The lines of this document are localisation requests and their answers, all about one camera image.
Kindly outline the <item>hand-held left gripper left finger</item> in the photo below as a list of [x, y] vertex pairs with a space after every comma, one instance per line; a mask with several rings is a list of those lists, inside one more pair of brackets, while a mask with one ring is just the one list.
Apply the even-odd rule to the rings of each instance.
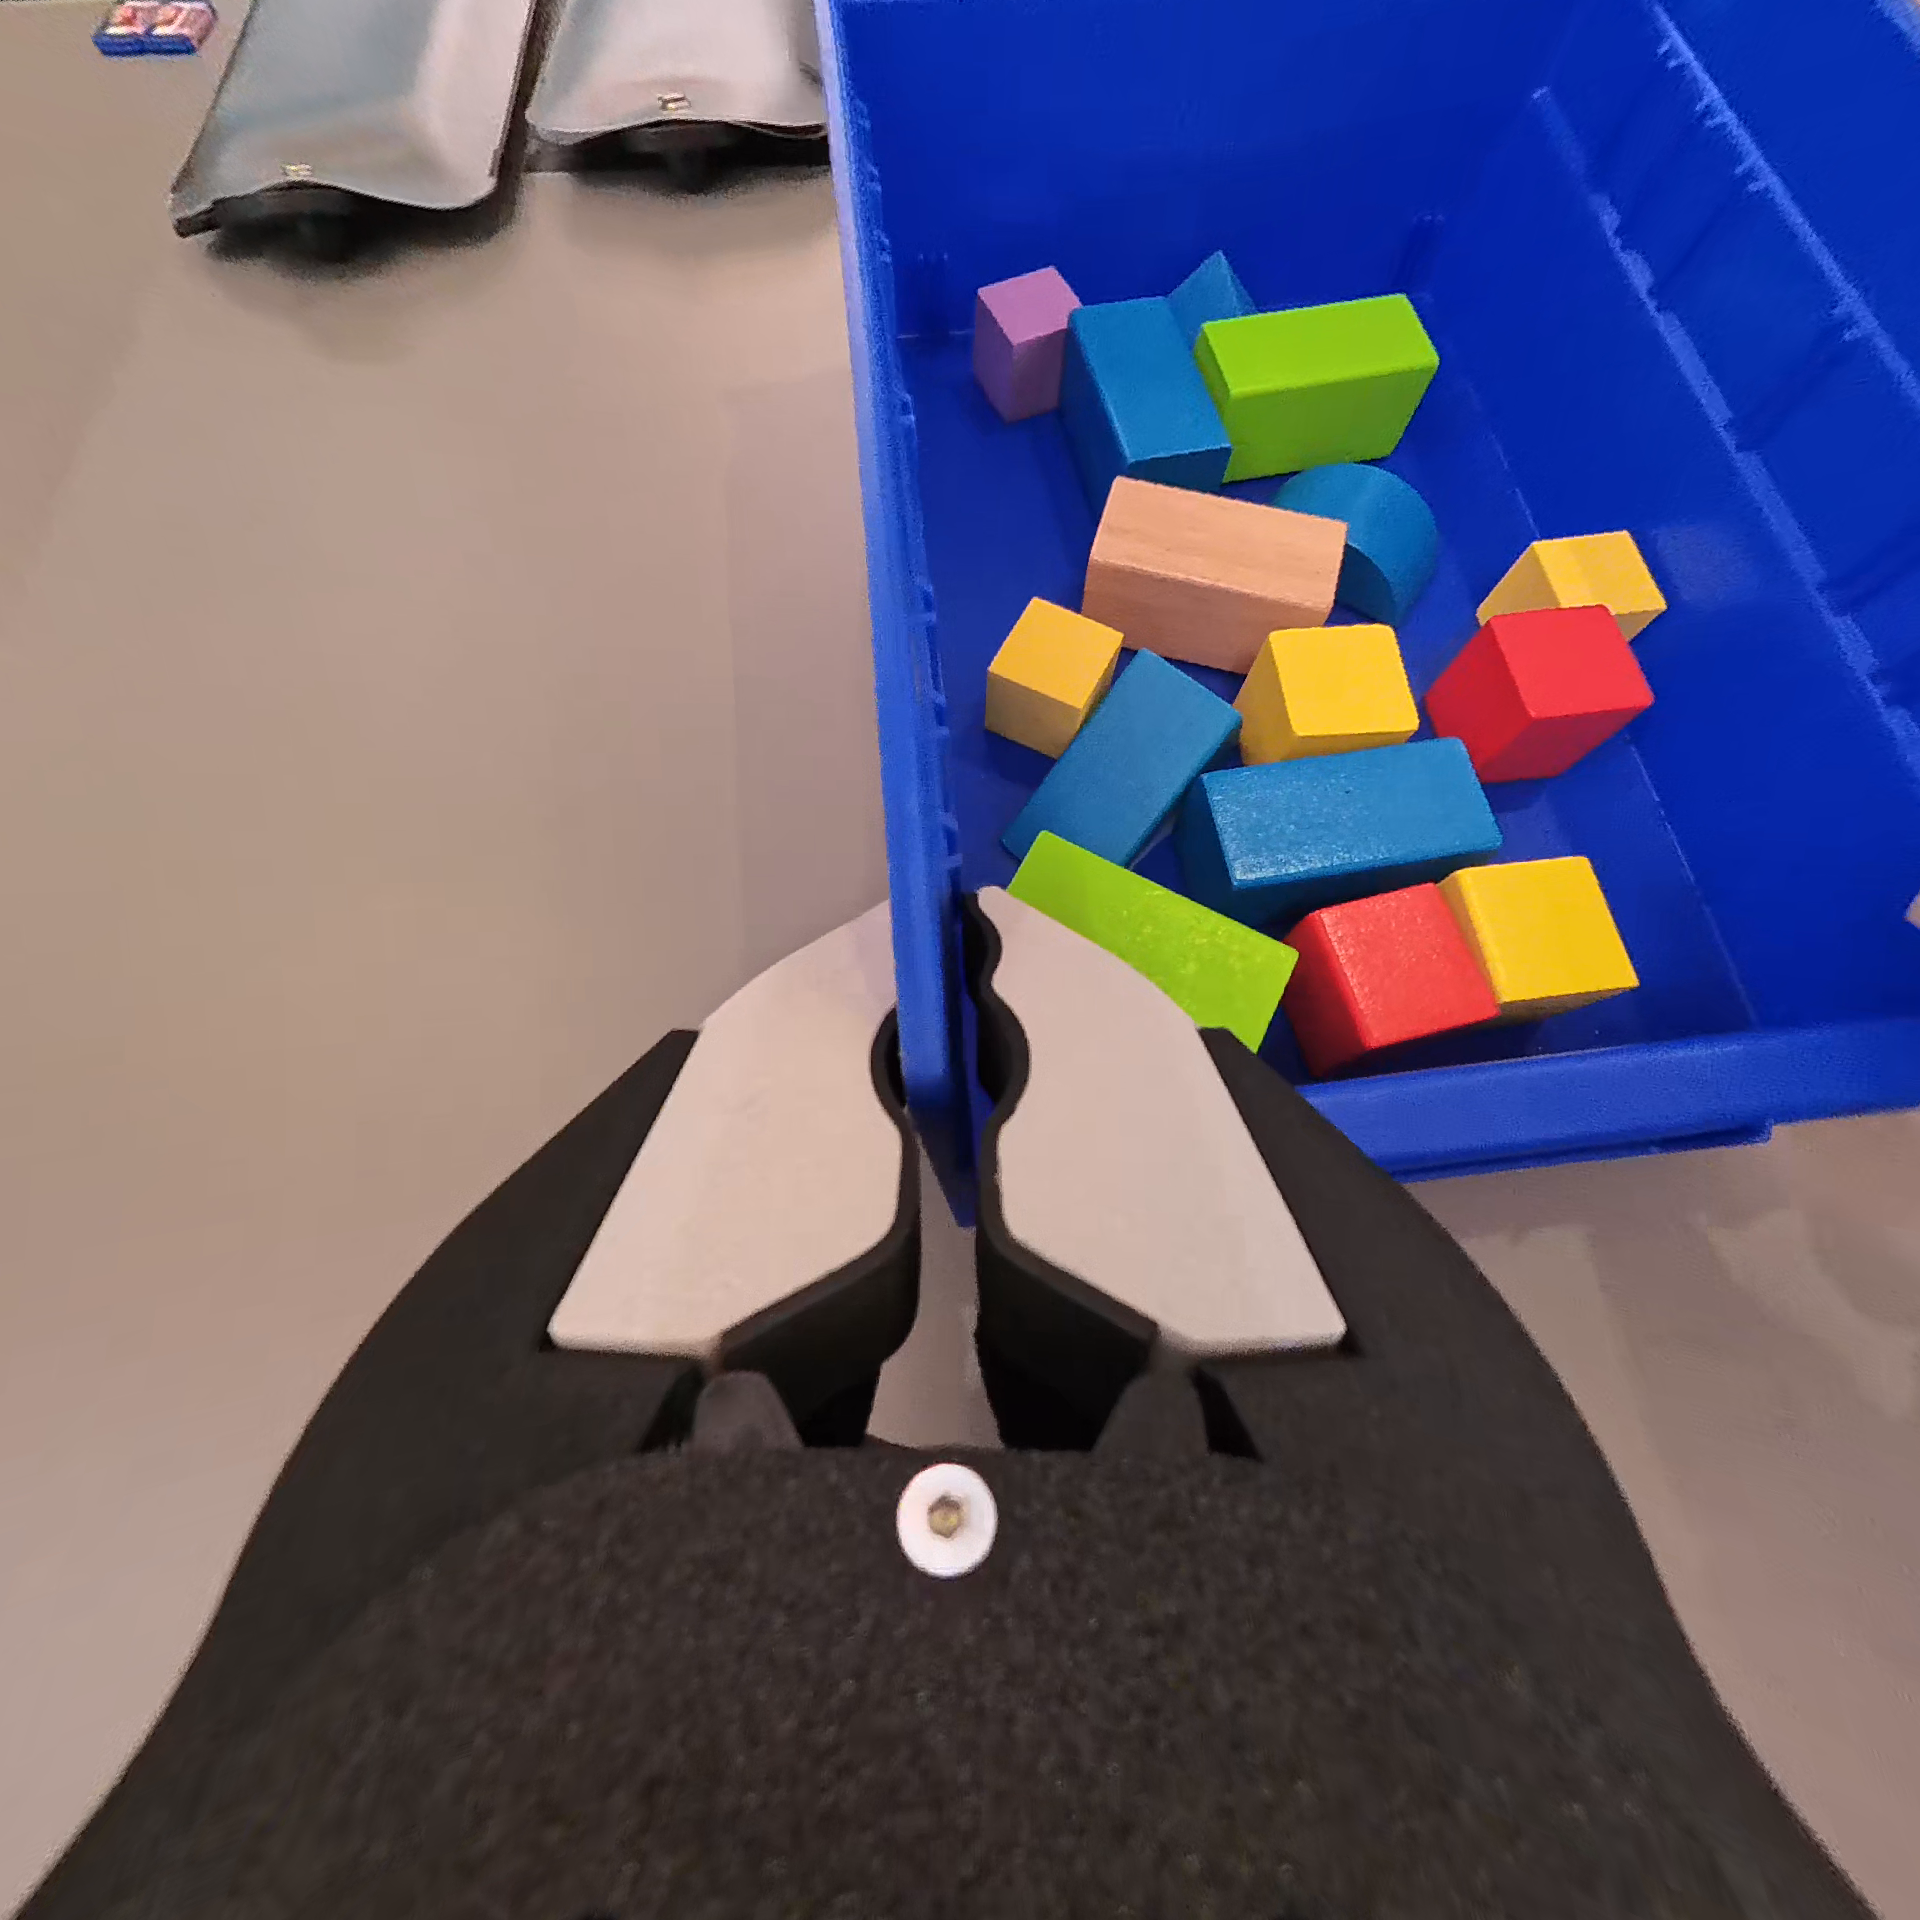
[[795, 1420], [868, 1399], [918, 1312], [891, 914], [780, 958], [700, 1027], [549, 1323], [556, 1350], [759, 1375]]

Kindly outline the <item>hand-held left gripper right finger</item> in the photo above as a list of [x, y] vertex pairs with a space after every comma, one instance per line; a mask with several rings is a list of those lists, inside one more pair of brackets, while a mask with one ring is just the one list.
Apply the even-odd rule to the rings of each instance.
[[974, 1354], [997, 1420], [1105, 1420], [1153, 1372], [1348, 1332], [1208, 1034], [1142, 973], [983, 886]]

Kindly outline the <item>pile of coloured wooden blocks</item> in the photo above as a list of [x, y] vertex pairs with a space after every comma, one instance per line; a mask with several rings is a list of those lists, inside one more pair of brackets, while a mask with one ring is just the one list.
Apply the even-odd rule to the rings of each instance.
[[1408, 296], [1258, 309], [1219, 252], [1164, 296], [974, 295], [979, 394], [1059, 422], [1096, 521], [1077, 599], [981, 671], [981, 730], [1045, 762], [1009, 897], [1199, 1029], [1258, 1048], [1284, 1015], [1312, 1078], [1640, 984], [1591, 862], [1499, 864], [1488, 793], [1651, 709], [1665, 601], [1627, 533], [1534, 541], [1413, 695], [1442, 542], [1383, 461], [1437, 371]]

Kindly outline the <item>blue plastic bin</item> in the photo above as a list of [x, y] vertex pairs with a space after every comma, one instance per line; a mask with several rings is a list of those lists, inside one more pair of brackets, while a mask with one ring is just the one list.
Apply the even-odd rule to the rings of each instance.
[[1093, 515], [999, 420], [981, 286], [1084, 304], [1212, 254], [1258, 310], [1383, 295], [1437, 376], [1383, 459], [1436, 517], [1412, 692], [1526, 547], [1627, 533], [1651, 707], [1495, 785], [1591, 862], [1638, 987], [1309, 1087], [1405, 1179], [1915, 1107], [1915, 5], [819, 5], [904, 1096], [970, 1162], [959, 902], [1042, 757], [981, 726]]

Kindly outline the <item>grey desk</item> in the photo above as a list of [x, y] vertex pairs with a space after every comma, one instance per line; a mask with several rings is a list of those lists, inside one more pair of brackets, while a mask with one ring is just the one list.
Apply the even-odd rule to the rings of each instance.
[[400, 1284], [883, 894], [829, 184], [309, 279], [93, 19], [4, 9], [4, 1910]]

